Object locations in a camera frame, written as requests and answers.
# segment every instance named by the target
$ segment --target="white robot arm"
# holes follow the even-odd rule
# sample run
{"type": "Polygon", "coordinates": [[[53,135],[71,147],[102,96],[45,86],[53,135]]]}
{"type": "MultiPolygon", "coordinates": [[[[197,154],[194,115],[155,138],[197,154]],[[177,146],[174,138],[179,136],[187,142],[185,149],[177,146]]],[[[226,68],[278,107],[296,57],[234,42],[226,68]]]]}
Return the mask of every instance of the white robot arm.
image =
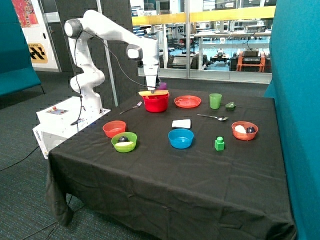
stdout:
{"type": "Polygon", "coordinates": [[[105,80],[90,55],[88,39],[93,36],[128,43],[127,56],[132,60],[142,60],[148,90],[156,89],[159,72],[159,45],[156,38],[138,37],[94,10],[86,11],[83,18],[66,21],[64,30],[69,37],[73,61],[83,70],[83,73],[71,79],[70,84],[76,92],[81,93],[82,105],[87,113],[96,114],[103,109],[100,95],[93,91],[105,80]]]}

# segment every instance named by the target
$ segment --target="sign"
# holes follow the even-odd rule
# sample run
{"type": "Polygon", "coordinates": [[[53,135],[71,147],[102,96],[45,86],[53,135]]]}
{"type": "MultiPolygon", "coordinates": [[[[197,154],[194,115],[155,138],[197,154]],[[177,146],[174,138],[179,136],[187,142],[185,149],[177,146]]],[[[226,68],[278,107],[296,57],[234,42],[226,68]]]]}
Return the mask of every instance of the sign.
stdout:
{"type": "Polygon", "coordinates": [[[178,33],[184,33],[185,32],[185,27],[184,26],[178,26],[178,33]]]}
{"type": "Polygon", "coordinates": [[[16,15],[18,16],[21,28],[39,27],[31,0],[12,0],[16,15]]]}
{"type": "Polygon", "coordinates": [[[31,62],[33,64],[46,64],[48,63],[48,58],[45,52],[44,46],[40,43],[29,43],[29,52],[31,57],[31,62]]]}

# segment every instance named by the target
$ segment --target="yellow warning sign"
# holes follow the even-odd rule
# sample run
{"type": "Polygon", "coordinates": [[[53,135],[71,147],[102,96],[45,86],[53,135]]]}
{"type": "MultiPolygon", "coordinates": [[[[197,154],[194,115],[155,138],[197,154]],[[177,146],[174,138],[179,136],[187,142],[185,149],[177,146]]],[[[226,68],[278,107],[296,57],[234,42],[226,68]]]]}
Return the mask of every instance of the yellow warning sign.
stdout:
{"type": "Polygon", "coordinates": [[[28,44],[31,62],[33,64],[46,64],[48,63],[48,58],[45,52],[45,48],[40,43],[30,43],[28,44]]]}

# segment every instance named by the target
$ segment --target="white egg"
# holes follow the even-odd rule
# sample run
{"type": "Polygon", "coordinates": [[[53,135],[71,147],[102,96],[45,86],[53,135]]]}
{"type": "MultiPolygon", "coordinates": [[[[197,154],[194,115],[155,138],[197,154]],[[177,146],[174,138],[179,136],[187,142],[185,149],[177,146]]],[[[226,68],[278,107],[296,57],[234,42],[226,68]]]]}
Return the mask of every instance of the white egg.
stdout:
{"type": "Polygon", "coordinates": [[[241,133],[241,134],[246,134],[246,129],[244,128],[244,126],[241,126],[241,125],[237,125],[235,126],[234,128],[238,133],[241,133]]]}
{"type": "Polygon", "coordinates": [[[115,144],[117,147],[125,147],[125,146],[129,146],[130,144],[132,144],[133,141],[124,141],[124,142],[118,142],[117,144],[115,144]]]}

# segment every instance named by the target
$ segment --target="teal chair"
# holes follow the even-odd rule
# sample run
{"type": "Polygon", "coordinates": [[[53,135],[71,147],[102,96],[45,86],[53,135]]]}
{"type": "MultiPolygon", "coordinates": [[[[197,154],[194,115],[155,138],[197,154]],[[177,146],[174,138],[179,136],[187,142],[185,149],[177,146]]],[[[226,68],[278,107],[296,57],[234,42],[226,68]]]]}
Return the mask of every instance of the teal chair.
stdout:
{"type": "Polygon", "coordinates": [[[41,82],[32,67],[28,44],[11,0],[1,0],[1,9],[0,96],[3,96],[41,86],[41,82]]]}
{"type": "Polygon", "coordinates": [[[298,240],[320,239],[320,3],[278,0],[270,41],[278,127],[298,240]]]}

